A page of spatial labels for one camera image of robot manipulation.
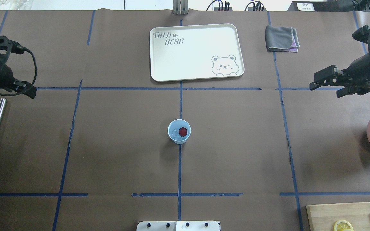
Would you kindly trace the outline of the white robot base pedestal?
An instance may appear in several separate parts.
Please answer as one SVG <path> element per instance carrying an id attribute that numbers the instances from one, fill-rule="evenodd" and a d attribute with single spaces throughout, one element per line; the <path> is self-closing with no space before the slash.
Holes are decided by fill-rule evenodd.
<path id="1" fill-rule="evenodd" d="M 142 221 L 137 231 L 220 231 L 220 222 L 206 221 Z"/>

